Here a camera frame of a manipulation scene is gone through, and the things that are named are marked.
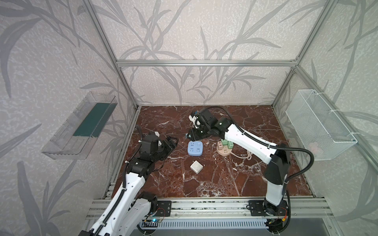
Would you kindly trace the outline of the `white cube adapter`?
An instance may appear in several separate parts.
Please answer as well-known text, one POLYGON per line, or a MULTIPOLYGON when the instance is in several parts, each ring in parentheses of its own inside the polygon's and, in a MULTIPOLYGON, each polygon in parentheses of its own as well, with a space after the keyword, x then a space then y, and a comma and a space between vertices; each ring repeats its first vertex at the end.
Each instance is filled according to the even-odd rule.
POLYGON ((191 166, 191 170, 194 171, 196 174, 199 174, 203 169, 203 165, 200 164, 198 161, 195 161, 191 166))

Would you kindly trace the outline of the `pink cube adapter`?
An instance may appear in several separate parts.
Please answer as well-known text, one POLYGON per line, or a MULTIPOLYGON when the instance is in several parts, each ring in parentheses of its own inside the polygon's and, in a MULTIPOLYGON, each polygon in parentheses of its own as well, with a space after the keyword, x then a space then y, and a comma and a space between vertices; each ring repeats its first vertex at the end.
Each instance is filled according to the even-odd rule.
POLYGON ((223 149, 222 141, 218 141, 218 142, 217 142, 217 149, 218 149, 218 150, 222 150, 222 149, 223 149))

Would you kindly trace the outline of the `light green cube adapter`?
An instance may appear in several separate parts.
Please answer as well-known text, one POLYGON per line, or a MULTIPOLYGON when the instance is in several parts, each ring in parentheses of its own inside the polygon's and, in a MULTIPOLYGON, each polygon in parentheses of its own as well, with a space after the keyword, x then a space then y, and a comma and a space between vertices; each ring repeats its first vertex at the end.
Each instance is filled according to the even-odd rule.
POLYGON ((228 141, 228 142, 227 142, 227 147, 228 147, 228 149, 233 149, 233 147, 234 147, 234 143, 228 141))

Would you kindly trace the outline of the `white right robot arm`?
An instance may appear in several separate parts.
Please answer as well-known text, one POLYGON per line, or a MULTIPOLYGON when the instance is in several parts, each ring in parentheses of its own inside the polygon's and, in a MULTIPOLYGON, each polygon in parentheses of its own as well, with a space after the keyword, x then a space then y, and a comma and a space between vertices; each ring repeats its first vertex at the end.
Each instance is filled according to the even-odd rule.
POLYGON ((233 118, 218 119, 209 108, 192 112, 189 120, 193 123, 192 129, 186 134, 189 140, 200 141, 210 137, 219 137, 239 145, 267 165, 264 172, 267 192, 263 209, 268 215, 278 214, 286 193, 286 179, 291 166, 286 145, 277 145, 253 135, 237 125, 233 118))

